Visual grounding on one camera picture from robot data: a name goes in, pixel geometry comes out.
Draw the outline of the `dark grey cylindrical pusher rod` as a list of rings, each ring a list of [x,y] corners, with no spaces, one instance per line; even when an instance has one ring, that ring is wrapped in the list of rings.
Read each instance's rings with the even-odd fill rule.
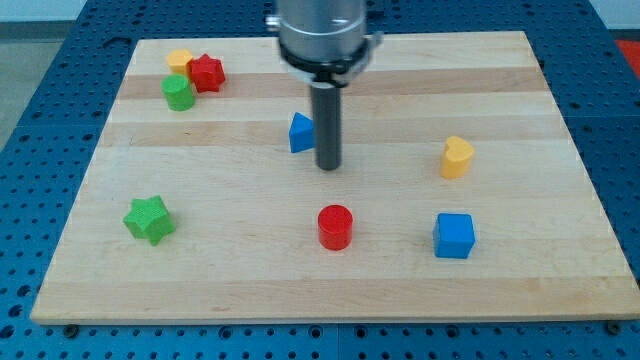
[[[341,92],[338,88],[310,88],[316,165],[332,171],[341,165]]]

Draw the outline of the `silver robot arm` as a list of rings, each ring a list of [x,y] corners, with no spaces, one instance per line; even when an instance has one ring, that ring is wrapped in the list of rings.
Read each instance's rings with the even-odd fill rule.
[[[316,166],[336,170],[342,163],[341,91],[365,71],[383,34],[367,33],[364,0],[276,0],[264,22],[277,34],[287,71],[309,87]]]

